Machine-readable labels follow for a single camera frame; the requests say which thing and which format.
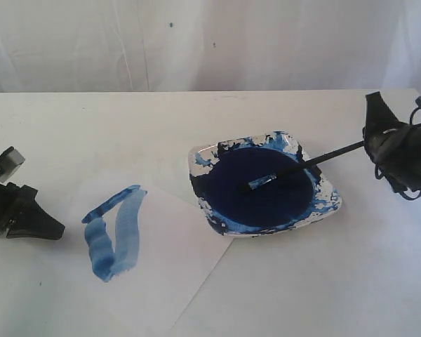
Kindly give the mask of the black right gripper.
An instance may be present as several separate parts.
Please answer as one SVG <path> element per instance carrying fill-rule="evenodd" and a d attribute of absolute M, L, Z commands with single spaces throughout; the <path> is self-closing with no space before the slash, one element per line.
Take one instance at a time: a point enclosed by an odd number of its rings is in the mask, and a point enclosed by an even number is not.
<path fill-rule="evenodd" d="M 379 91 L 366 95 L 363 146 L 393 191 L 421 191 L 421 124 L 399 121 Z"/>

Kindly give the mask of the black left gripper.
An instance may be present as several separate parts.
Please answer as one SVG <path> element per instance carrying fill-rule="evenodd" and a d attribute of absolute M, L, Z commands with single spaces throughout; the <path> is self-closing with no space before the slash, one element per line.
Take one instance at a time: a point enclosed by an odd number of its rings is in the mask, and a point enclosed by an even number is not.
<path fill-rule="evenodd" d="M 37 193 L 28 185 L 0 184 L 0 236 L 47 240 L 63 236 L 64 225 L 39 206 L 35 201 Z"/>

